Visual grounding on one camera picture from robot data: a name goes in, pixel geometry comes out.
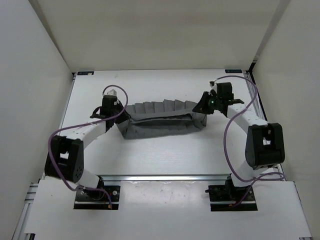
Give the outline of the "grey pleated skirt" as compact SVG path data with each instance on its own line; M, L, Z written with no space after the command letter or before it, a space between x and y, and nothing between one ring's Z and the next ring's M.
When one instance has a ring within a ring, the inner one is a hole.
M177 99L135 103L126 107L128 118L118 118L116 125L126 140L191 134L207 125L206 114L193 112L196 105Z

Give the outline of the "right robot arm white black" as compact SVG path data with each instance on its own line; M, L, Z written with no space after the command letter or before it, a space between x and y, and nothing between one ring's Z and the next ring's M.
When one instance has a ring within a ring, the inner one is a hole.
M269 123L250 111L249 104L235 99L230 82L210 82L211 90L205 91L193 108L193 112L212 115L219 111L229 119L223 136L226 137L232 123L236 123L246 133L244 161L233 168L229 158L226 159L231 170L232 183L225 186L224 193L230 200L238 199L243 188L255 180L264 180L266 170L274 168L285 160L283 128L279 123Z

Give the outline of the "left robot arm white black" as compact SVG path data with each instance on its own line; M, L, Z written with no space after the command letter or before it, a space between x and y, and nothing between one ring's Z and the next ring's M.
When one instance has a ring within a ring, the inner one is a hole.
M106 134L115 123L126 120L128 116L125 106L117 96L104 95L102 105L91 115L96 121L59 129L49 137L45 175L62 180L72 191L77 189L69 183L78 185L86 190L93 200L103 198L103 180L85 169L84 151L94 140Z

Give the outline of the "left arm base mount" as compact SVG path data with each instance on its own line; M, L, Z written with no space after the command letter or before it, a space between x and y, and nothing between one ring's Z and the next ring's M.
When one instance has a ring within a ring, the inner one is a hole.
M98 189L104 191L78 190L75 195L74 210L112 210L119 209L120 185L107 185L99 176Z

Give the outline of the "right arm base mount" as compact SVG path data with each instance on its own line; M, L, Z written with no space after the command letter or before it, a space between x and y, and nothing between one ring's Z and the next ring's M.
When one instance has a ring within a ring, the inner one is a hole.
M250 212L257 211L253 187L234 186L228 176L224 185L209 185L205 190L209 195L211 212Z

